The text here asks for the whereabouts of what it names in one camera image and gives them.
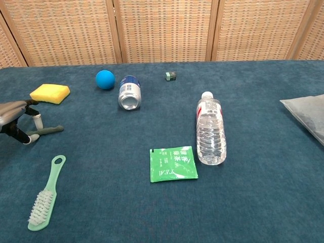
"wicker panel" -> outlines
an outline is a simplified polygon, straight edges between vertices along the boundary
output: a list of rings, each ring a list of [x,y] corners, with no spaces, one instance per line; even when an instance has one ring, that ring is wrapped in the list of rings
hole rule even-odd
[[[212,57],[217,61],[285,59],[309,3],[222,1]]]
[[[298,59],[324,60],[324,5],[322,5]]]
[[[105,0],[4,0],[32,65],[116,63]]]
[[[211,4],[212,0],[118,0],[123,60],[205,61]]]
[[[26,66],[26,63],[0,15],[0,68],[22,66]]]

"yellow sponge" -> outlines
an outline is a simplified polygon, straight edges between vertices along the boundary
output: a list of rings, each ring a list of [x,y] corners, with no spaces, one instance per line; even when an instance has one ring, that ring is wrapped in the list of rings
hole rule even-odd
[[[66,96],[70,94],[70,89],[65,85],[43,84],[30,93],[33,100],[45,101],[60,104]]]

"white bristles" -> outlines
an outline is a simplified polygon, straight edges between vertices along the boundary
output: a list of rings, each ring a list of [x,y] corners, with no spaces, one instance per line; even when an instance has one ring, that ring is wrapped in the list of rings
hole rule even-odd
[[[53,193],[48,190],[41,191],[32,207],[28,222],[33,225],[39,225],[46,221],[47,214],[51,207]]]

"green packet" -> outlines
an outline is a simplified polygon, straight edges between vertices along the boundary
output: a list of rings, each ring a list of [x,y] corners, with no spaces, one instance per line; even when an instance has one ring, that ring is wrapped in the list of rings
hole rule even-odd
[[[192,147],[150,149],[151,182],[197,179]]]

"gray plastic bag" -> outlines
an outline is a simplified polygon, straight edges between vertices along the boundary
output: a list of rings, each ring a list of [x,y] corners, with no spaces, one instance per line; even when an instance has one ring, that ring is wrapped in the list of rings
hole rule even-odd
[[[280,102],[324,146],[324,95]]]

